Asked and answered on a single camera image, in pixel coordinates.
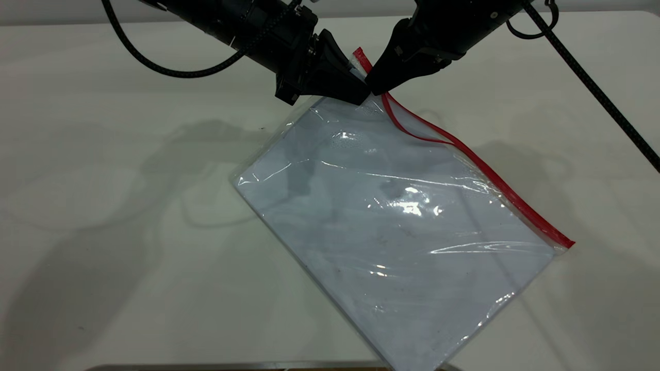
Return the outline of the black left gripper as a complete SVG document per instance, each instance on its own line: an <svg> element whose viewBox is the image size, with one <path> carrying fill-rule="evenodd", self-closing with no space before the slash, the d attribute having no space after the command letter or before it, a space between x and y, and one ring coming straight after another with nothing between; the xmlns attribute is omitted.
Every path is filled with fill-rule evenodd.
<svg viewBox="0 0 660 371"><path fill-rule="evenodd" d="M300 82L309 40L318 22L301 1L246 1L242 9L242 49L245 56L275 74L274 96L294 104L302 95ZM371 91L353 73L353 64L330 31L316 35L308 68L308 94L361 105Z"/></svg>

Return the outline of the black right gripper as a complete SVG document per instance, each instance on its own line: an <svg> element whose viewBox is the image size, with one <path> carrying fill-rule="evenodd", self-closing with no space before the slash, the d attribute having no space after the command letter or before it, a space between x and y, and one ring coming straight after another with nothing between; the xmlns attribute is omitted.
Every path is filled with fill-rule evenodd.
<svg viewBox="0 0 660 371"><path fill-rule="evenodd" d="M386 49L365 78L375 96L447 68L498 26L498 16L492 16L498 13L497 1L415 3L412 19L396 23Z"/></svg>

